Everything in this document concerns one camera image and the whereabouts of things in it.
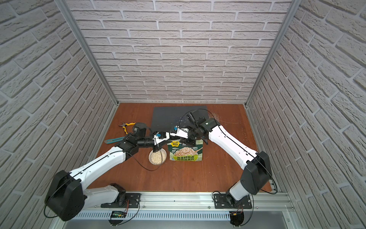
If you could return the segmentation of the white patterned breakfast bowl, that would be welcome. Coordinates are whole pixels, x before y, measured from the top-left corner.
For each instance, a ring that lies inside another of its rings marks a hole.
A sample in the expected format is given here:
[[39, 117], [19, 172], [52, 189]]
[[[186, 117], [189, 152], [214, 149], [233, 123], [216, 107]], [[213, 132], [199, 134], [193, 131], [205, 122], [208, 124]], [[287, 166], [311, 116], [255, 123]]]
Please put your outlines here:
[[159, 165], [163, 164], [166, 161], [166, 158], [167, 158], [167, 153], [164, 149], [161, 149], [157, 152], [151, 151], [149, 153], [149, 161], [153, 165], [159, 166]]

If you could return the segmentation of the green oats bag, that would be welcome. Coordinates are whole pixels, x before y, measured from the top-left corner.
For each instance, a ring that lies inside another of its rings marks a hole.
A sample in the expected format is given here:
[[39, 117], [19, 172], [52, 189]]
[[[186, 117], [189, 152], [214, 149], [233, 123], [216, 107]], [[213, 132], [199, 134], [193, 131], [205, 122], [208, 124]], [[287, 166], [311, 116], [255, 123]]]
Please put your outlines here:
[[168, 143], [171, 161], [202, 161], [203, 159], [203, 140], [196, 140], [194, 147], [189, 147], [186, 143], [172, 141]]

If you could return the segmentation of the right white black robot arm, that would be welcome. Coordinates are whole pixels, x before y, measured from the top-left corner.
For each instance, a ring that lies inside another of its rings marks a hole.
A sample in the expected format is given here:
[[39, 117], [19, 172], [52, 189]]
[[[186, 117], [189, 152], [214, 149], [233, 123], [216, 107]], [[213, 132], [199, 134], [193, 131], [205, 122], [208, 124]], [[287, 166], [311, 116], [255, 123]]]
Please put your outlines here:
[[186, 115], [192, 125], [188, 140], [210, 140], [230, 155], [243, 170], [240, 180], [226, 192], [227, 201], [233, 205], [249, 194], [256, 195], [272, 179], [268, 154], [264, 151], [258, 153], [241, 143], [216, 119], [206, 119], [198, 114], [197, 110], [193, 110]]

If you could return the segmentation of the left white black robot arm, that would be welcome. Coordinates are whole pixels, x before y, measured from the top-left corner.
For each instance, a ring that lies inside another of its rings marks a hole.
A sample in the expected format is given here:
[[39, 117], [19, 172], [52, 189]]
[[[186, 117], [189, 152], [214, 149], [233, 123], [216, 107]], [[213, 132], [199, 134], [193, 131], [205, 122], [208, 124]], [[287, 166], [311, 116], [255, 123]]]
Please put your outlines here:
[[70, 172], [59, 171], [53, 177], [45, 198], [45, 206], [63, 221], [69, 221], [83, 209], [92, 206], [128, 207], [125, 189], [118, 184], [103, 188], [88, 187], [113, 167], [133, 157], [140, 148], [159, 150], [170, 134], [154, 132], [146, 136], [146, 125], [136, 123], [133, 131], [103, 155]]

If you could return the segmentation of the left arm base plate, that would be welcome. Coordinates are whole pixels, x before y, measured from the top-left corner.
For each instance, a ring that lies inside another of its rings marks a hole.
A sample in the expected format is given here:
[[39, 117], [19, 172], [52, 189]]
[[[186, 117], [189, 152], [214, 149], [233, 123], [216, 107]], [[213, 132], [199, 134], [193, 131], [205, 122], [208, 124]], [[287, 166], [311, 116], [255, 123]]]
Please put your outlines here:
[[141, 193], [124, 193], [119, 194], [117, 199], [112, 203], [101, 204], [101, 208], [132, 208], [137, 209]]

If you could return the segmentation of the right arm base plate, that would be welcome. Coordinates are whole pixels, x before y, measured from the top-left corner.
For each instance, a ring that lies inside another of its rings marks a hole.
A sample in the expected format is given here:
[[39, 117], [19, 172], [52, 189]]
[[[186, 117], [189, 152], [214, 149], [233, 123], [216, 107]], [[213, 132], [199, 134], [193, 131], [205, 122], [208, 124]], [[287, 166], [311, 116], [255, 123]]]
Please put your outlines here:
[[212, 199], [214, 207], [216, 209], [252, 209], [252, 201], [250, 195], [244, 196], [240, 200], [235, 200], [233, 197], [228, 196], [226, 193], [214, 192], [212, 193]]

